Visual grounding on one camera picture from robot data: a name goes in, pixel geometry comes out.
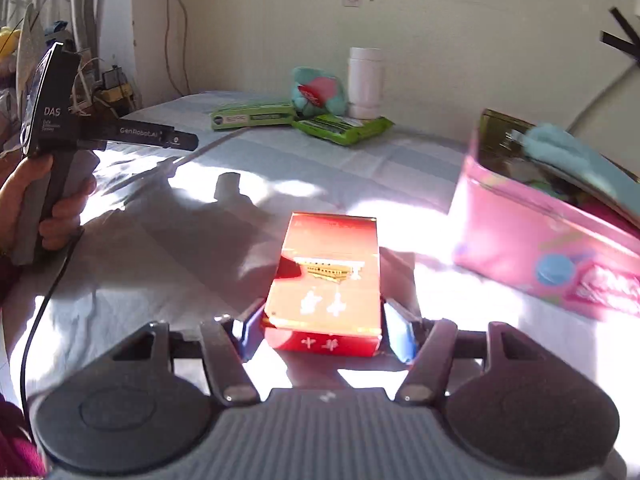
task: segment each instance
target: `white wall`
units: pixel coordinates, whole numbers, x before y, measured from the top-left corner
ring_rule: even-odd
[[[293,67],[345,77],[349,47],[375,46],[387,56],[385,113],[463,140],[485,107],[567,125],[628,65],[598,39],[601,29],[618,31],[609,7],[631,16],[633,0],[364,0],[360,8],[341,0],[185,3],[195,90],[288,93]],[[640,82],[631,86],[623,92],[630,97],[603,110],[584,136],[606,153],[624,151],[632,166],[640,160],[627,149],[633,143],[640,155],[631,131]],[[617,141],[605,142],[604,130]]]
[[[135,82],[131,0],[94,0],[98,54],[109,64],[123,67],[127,77]]]
[[[98,52],[108,63],[123,67],[133,83],[138,104],[152,106],[175,99],[164,62],[166,0],[95,0]],[[181,72],[184,22],[171,3],[168,57],[174,79],[186,92]]]

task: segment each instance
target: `sunlight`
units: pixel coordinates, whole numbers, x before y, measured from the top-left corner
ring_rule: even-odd
[[[409,371],[338,370],[338,373],[352,388],[384,388],[386,396],[393,400]]]
[[[80,213],[80,225],[84,225],[94,218],[98,218],[98,216],[103,215],[107,211],[124,209],[122,200],[114,202],[113,199],[113,195],[102,196],[100,194],[95,194],[89,197],[84,211]]]
[[[415,288],[420,310],[428,319],[450,319],[460,330],[486,330],[491,321],[518,326],[522,295],[500,283],[463,270],[436,270],[416,264]]]
[[[175,176],[169,179],[174,189],[185,190],[192,198],[204,203],[216,202],[216,184],[223,173],[240,174],[240,193],[251,199],[254,205],[265,200],[270,194],[270,187],[262,177],[249,171],[233,170],[231,168],[217,168],[201,166],[197,162],[190,162],[180,166]]]
[[[261,400],[266,400],[273,388],[292,387],[287,365],[266,340],[262,340],[254,357],[243,366]]]
[[[309,182],[302,182],[301,180],[285,180],[283,182],[276,182],[273,185],[278,193],[299,197],[313,197],[318,196],[324,192],[321,187]]]
[[[367,200],[347,214],[377,218],[381,247],[432,256],[443,263],[451,261],[453,241],[444,213],[386,200]]]
[[[203,394],[211,395],[202,359],[174,359],[174,375],[189,381]]]
[[[20,361],[22,359],[22,353],[24,352],[27,337],[31,331],[31,327],[33,326],[34,318],[43,300],[44,296],[36,296],[34,300],[35,309],[33,311],[33,316],[27,321],[26,328],[20,336],[20,339],[16,342],[15,349],[11,355],[9,363],[11,380],[14,385],[15,395],[18,399],[20,398]],[[62,335],[55,327],[50,313],[50,309],[45,311],[38,325],[36,335],[31,342],[29,358],[27,361],[27,384],[29,382],[33,383],[39,381],[53,370],[56,365],[58,351],[62,345]]]
[[[614,314],[595,325],[595,381],[613,400],[620,414],[615,449],[626,461],[628,477],[640,474],[640,410],[638,410],[638,334],[640,319]]]
[[[165,160],[164,156],[123,153],[117,150],[103,152],[96,150],[94,153],[100,159],[100,164],[94,172],[100,180],[115,176],[118,177],[118,180],[124,180],[143,171],[151,170],[158,162]]]

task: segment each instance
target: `green snack bag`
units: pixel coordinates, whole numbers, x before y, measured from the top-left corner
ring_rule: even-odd
[[[296,110],[290,101],[234,103],[212,111],[211,127],[213,130],[226,130],[246,126],[273,126],[291,124],[295,118]]]
[[[386,132],[393,125],[386,117],[361,121],[330,114],[293,122],[295,128],[306,134],[321,137],[321,139],[327,139],[343,146],[351,146],[360,140],[375,137]]]

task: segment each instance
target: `bed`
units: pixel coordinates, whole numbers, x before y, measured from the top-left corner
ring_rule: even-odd
[[[130,116],[197,134],[200,146],[215,143],[175,174],[148,170],[182,152],[110,145],[99,153],[98,192],[82,217],[85,234],[31,346],[31,398],[150,320],[194,328],[264,297],[292,211],[376,216],[386,297],[463,329],[505,321],[558,354],[616,402],[622,419],[616,449],[628,476],[640,478],[638,320],[598,323],[451,265],[447,211],[465,146],[402,126],[352,148],[292,128],[210,129],[211,109],[250,97],[205,92]],[[2,312],[14,384],[25,328],[61,261],[28,272]],[[246,369],[263,397],[292,384],[383,386],[392,396],[406,373],[388,356],[284,355],[265,345]],[[180,370],[202,380],[194,363]],[[476,362],[456,363],[450,387],[475,373]]]

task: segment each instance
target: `blue plush toy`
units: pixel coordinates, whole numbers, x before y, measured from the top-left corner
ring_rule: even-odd
[[[344,88],[336,76],[317,68],[299,66],[293,69],[293,81],[291,100],[303,117],[346,113]]]

